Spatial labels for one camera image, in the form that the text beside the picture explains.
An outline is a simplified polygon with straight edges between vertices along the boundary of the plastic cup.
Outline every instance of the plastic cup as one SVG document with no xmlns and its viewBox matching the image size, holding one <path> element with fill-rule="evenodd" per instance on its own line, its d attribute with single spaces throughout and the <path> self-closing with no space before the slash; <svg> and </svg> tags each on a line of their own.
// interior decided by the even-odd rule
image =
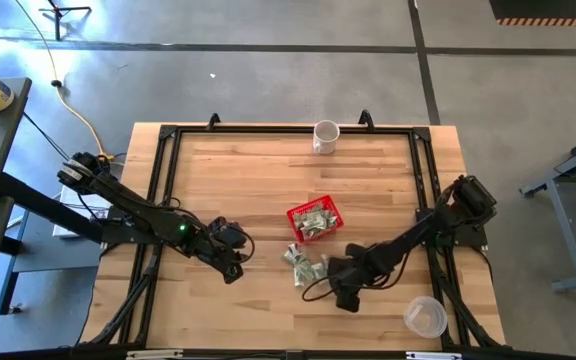
<svg viewBox="0 0 576 360">
<path fill-rule="evenodd" d="M 430 296 L 420 296 L 408 305 L 404 322 L 419 336 L 433 339 L 446 330 L 448 315 L 439 301 Z"/>
</svg>

